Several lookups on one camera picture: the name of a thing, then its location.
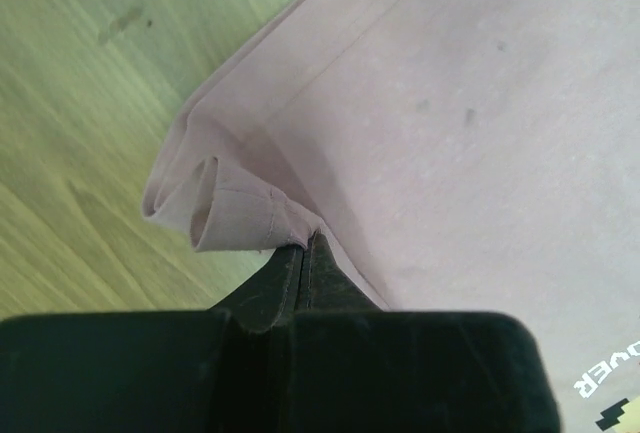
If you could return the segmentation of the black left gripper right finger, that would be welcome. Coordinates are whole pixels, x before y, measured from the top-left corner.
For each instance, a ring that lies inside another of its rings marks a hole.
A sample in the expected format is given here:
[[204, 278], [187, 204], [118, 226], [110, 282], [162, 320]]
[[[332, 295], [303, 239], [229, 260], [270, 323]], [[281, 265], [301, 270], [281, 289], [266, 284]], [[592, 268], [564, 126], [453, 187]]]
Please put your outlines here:
[[327, 238], [316, 232], [303, 253], [298, 287], [299, 313], [380, 312], [338, 266]]

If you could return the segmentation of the pink printed t-shirt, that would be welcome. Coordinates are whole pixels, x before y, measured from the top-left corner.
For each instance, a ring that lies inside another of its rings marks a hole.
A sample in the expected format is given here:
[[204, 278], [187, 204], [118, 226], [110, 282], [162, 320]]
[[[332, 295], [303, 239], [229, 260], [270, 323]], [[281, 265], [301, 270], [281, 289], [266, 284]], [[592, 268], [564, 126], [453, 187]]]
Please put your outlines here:
[[639, 428], [639, 0], [296, 0], [184, 104], [142, 212], [511, 314], [565, 431]]

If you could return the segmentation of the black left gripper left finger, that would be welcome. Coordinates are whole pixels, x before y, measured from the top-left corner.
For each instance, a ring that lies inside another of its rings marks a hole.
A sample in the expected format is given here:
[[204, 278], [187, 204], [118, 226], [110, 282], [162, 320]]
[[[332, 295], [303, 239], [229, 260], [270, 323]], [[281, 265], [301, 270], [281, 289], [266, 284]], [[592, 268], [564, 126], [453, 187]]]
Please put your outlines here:
[[293, 311], [298, 296], [303, 248], [276, 249], [270, 259], [211, 310], [225, 310], [251, 332], [270, 330]]

